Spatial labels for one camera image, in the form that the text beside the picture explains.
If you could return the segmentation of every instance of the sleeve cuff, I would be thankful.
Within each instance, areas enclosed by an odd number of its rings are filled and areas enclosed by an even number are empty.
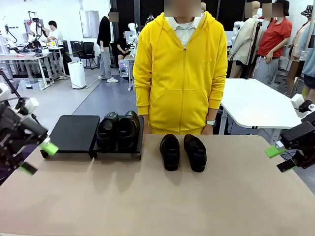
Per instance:
[[[219,109],[221,101],[218,100],[209,100],[209,108],[211,109]]]
[[[149,106],[138,107],[138,113],[140,116],[149,114]]]

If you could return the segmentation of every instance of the beige coat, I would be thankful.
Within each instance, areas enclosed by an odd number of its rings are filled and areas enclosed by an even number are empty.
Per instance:
[[[258,15],[253,16],[253,18],[249,18],[244,22],[243,27],[238,32],[233,47],[231,49],[229,60],[239,60],[243,64],[248,65],[248,61],[250,59],[251,48],[253,44],[253,39],[256,33],[257,23],[255,20],[258,18]]]
[[[294,39],[293,39],[293,41],[291,43],[291,47],[293,47],[293,49],[292,49],[292,53],[291,53],[290,59],[292,61],[299,62],[299,58],[300,58],[300,54],[301,54],[301,50],[300,50],[301,39],[302,39],[303,33],[305,32],[306,28],[309,25],[310,25],[310,22],[308,22],[306,25],[301,27],[301,29],[296,33],[296,35],[295,35],[295,37],[294,37]]]

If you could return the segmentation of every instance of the person in red shirt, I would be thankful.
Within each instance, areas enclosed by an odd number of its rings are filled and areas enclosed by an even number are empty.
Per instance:
[[[289,42],[292,32],[292,22],[289,16],[289,1],[277,0],[283,6],[282,16],[273,19],[268,29],[264,33],[257,54],[259,58],[256,62],[254,78],[271,85],[279,67],[279,59],[283,54],[284,46]]]

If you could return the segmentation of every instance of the black platform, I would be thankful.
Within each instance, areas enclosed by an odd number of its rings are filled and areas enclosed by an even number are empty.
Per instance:
[[[88,153],[93,159],[99,120],[99,116],[61,116],[50,134],[51,142],[59,147],[57,153]]]
[[[51,142],[59,150],[57,153],[88,153],[93,159],[97,153],[128,153],[136,154],[141,160],[141,149],[143,139],[143,117],[139,117],[140,132],[137,142],[129,149],[119,150],[118,145],[110,152],[104,152],[96,144],[96,130],[100,122],[99,116],[61,116],[50,134]],[[48,153],[41,150],[44,158]]]

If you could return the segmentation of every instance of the hand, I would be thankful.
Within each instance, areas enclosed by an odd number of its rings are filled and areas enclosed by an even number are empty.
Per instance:
[[[266,63],[269,64],[271,61],[272,61],[272,58],[274,56],[274,53],[273,52],[269,52],[266,56]]]
[[[152,134],[152,131],[151,131],[151,129],[150,129],[148,124],[147,125],[144,124],[144,126],[143,126],[143,134]]]
[[[204,134],[204,135],[213,135],[213,126],[207,124],[207,125],[203,128],[201,134]]]

